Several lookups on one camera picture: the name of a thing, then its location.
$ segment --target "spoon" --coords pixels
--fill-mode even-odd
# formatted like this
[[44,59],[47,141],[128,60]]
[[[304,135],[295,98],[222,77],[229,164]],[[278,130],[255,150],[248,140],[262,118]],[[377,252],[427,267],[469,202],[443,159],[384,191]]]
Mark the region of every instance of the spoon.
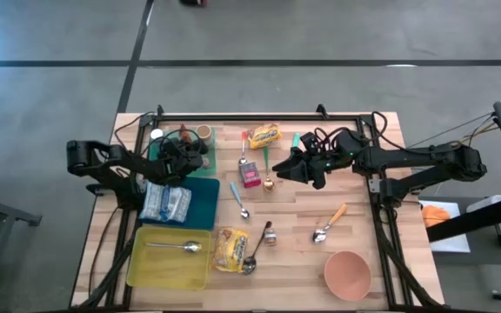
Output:
[[266,179],[263,182],[264,190],[272,191],[274,182],[270,179],[270,169],[268,167],[268,146],[264,147],[264,163],[266,163]]
[[243,202],[241,201],[241,197],[239,196],[239,192],[237,191],[237,186],[233,182],[231,182],[231,191],[233,191],[233,195],[235,195],[235,198],[237,199],[237,203],[239,203],[239,206],[241,207],[241,216],[244,219],[251,217],[251,214],[249,213],[249,211],[246,210],[245,208],[243,208]]
[[195,241],[188,241],[184,244],[169,244],[169,243],[146,243],[147,247],[161,247],[161,248],[181,248],[187,253],[197,253],[202,249],[202,244]]
[[341,208],[334,214],[334,216],[331,217],[330,221],[324,226],[322,229],[318,229],[312,234],[312,241],[314,243],[321,243],[326,239],[326,231],[330,228],[330,226],[335,223],[342,214],[347,211],[347,204],[343,204]]
[[257,259],[254,257],[254,255],[257,254],[258,247],[260,247],[260,243],[264,240],[264,235],[265,231],[267,228],[271,227],[271,222],[268,221],[266,222],[266,225],[264,226],[264,230],[262,230],[262,236],[260,237],[260,240],[258,241],[257,248],[254,249],[254,253],[252,253],[252,256],[247,256],[243,260],[243,274],[249,275],[252,273],[256,268],[257,268]]
[[241,154],[241,158],[239,159],[239,165],[243,165],[243,164],[246,164],[247,163],[247,159],[246,157],[244,157],[244,146],[246,145],[246,139],[247,139],[247,132],[244,131],[241,133],[241,139],[243,139],[243,150],[242,150],[242,154]]

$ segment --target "butcher block tabletop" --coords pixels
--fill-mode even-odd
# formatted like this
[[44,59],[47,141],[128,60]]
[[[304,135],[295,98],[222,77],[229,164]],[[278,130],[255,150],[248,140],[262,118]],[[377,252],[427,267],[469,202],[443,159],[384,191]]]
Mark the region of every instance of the butcher block tabletop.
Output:
[[[384,113],[388,127],[384,133],[391,141],[404,145],[404,139],[395,112]],[[131,122],[139,114],[119,114],[115,129]],[[237,160],[241,157],[241,132],[259,125],[275,123],[280,127],[283,138],[270,146],[270,167],[285,160],[290,154],[295,133],[303,135],[321,127],[327,132],[346,126],[356,129],[353,122],[186,122],[187,128],[208,124],[216,132],[216,179],[220,181],[219,200],[215,228],[234,227],[248,232],[249,244],[246,255],[250,255],[257,245],[264,225],[273,222],[277,233],[277,245],[262,245],[256,254],[257,269],[251,275],[222,272],[210,268],[208,283],[203,290],[168,290],[133,288],[130,301],[131,310],[383,310],[387,308],[384,279],[380,268],[378,248],[372,222],[371,206],[364,177],[351,172],[351,168],[334,170],[326,175],[326,185],[315,190],[311,184],[296,183],[277,178],[271,173],[275,183],[272,192],[262,186],[245,189],[238,183],[239,194],[251,218],[245,221],[239,215],[240,208],[230,190],[230,182],[239,182]],[[138,123],[119,132],[128,149],[133,150]],[[159,128],[175,130],[180,122],[161,122]],[[117,143],[115,137],[111,143]],[[381,141],[383,148],[392,147]],[[246,157],[257,164],[264,179],[265,163],[262,150],[247,150]],[[401,178],[411,174],[409,169],[387,170],[388,177]],[[416,200],[408,196],[407,200]],[[347,203],[348,210],[328,230],[323,243],[313,243],[312,233],[322,228],[330,217]],[[77,282],[71,305],[80,304],[88,296],[90,266],[104,225],[117,207],[115,196],[100,196],[96,200],[90,221],[88,236],[84,246]],[[428,236],[424,228],[421,211],[415,203],[404,203],[398,209],[397,226],[407,266],[413,275],[440,303],[442,290],[438,281],[436,266],[431,254]],[[112,222],[104,239],[104,245],[96,262],[92,289],[99,284],[109,270],[121,212],[112,217]],[[359,254],[370,266],[371,290],[367,296],[356,302],[347,302],[333,296],[324,282],[324,264],[334,252],[347,250]],[[125,264],[117,286],[116,302],[121,303],[124,281],[128,269]],[[403,303],[397,271],[391,264],[391,275],[397,302]]]

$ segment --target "yellow plastic bin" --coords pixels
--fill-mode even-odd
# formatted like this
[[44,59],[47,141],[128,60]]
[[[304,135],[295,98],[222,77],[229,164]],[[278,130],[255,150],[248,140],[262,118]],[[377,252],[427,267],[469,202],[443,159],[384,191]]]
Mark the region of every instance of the yellow plastic bin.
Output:
[[[180,248],[149,247],[146,243],[202,244],[197,253]],[[127,284],[133,287],[201,290],[208,281],[211,234],[206,230],[143,226],[137,231]]]

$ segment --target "chip bag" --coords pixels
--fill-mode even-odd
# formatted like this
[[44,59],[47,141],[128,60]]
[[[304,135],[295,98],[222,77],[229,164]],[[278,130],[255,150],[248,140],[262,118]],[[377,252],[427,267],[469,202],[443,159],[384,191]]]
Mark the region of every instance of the chip bag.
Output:
[[282,133],[275,124],[260,126],[254,130],[249,130],[249,143],[251,149],[265,147],[281,138]]
[[217,234],[212,265],[218,270],[242,273],[244,250],[248,242],[249,235],[244,231],[221,229]]

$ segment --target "concrete floor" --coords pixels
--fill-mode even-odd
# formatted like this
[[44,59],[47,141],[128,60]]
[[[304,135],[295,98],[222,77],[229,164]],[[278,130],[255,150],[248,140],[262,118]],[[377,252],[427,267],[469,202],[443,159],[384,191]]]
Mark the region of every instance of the concrete floor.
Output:
[[[144,0],[0,0],[0,60],[129,60]],[[141,59],[501,59],[501,0],[158,1]],[[127,73],[0,68],[0,202],[18,224],[0,267],[0,311],[64,309],[94,202],[66,172],[70,139],[107,141]],[[397,111],[406,143],[491,111],[501,67],[138,69],[126,111]],[[476,124],[430,143],[460,137]],[[501,135],[477,139],[489,173],[442,196],[501,194]],[[437,190],[425,191],[433,195]],[[501,311],[495,267],[437,264],[445,300]]]

